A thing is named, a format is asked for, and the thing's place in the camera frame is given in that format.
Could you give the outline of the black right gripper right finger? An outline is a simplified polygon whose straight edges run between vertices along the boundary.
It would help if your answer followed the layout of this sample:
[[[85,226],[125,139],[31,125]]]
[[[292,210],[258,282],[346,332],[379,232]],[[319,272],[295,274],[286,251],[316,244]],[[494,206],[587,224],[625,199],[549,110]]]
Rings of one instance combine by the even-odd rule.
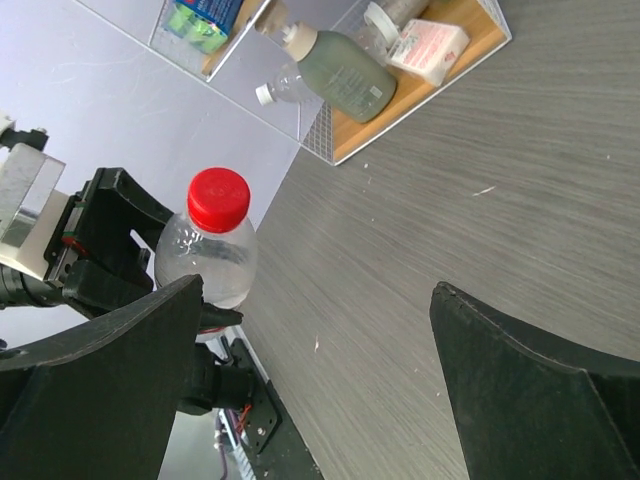
[[[472,479],[636,479],[639,364],[440,282],[429,316]]]

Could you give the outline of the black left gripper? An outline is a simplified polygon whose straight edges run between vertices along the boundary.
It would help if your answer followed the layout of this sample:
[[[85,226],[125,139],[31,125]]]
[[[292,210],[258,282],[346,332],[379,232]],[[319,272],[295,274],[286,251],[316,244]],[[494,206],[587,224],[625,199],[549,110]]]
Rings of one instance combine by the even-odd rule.
[[[121,167],[99,168],[87,194],[53,194],[36,211],[21,204],[1,218],[1,306],[54,307],[64,302],[88,320],[158,310],[193,330],[221,330],[243,315],[204,299],[199,274],[154,289],[147,274],[173,212]],[[82,246],[76,229],[82,216]],[[91,260],[79,260],[86,255]]]

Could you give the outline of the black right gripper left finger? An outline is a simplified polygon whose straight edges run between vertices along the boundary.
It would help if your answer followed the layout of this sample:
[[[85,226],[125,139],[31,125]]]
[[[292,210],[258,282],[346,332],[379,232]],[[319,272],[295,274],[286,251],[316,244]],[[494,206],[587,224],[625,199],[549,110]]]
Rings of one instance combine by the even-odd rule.
[[[2,352],[2,478],[157,478],[197,330],[105,315]]]

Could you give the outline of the red bottle cap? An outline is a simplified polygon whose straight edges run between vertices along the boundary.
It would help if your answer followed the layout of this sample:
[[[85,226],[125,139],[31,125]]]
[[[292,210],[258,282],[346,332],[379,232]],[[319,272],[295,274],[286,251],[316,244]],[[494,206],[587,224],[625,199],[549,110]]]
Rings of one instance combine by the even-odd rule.
[[[187,212],[201,230],[222,234],[242,223],[250,200],[249,185],[241,175],[227,168],[208,168],[189,184]]]

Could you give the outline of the clear bottle red label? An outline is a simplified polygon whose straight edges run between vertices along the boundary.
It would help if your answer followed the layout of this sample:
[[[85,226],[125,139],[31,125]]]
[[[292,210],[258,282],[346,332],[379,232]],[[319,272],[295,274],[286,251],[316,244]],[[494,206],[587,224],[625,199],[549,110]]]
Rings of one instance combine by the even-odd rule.
[[[204,299],[222,309],[237,311],[251,289],[256,270],[257,237],[248,214],[230,232],[209,233],[190,219],[187,197],[186,209],[168,220],[155,249],[157,287],[182,275],[199,274],[206,283]],[[222,336],[227,328],[200,330],[199,339],[210,341]]]

